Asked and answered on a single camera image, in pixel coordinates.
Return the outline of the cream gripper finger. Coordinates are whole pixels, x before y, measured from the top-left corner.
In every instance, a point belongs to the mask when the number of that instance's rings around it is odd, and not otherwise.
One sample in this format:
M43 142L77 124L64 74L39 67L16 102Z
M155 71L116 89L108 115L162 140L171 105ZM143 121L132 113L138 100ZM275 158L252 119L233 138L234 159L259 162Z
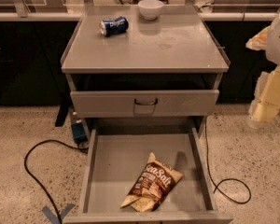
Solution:
M245 46L248 49L252 49L252 50L266 50L269 30L270 30L269 26L265 27L259 33L257 33L252 38L250 38L246 42Z

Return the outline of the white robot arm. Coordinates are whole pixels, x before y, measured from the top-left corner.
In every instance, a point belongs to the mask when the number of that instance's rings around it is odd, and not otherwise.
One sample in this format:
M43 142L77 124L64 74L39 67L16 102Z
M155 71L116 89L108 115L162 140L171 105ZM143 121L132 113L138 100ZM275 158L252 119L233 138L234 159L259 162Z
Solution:
M268 61L275 63L271 72L262 72L249 107L248 125L257 129L269 124L280 112L280 12L271 25L248 40L248 49L264 50Z

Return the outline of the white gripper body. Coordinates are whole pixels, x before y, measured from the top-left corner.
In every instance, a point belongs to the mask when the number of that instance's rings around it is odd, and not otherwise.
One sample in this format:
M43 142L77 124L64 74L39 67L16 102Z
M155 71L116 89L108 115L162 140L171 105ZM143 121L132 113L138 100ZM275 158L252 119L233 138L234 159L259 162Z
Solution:
M280 112L280 66L271 73L262 72L249 107L248 125L258 129L269 124Z

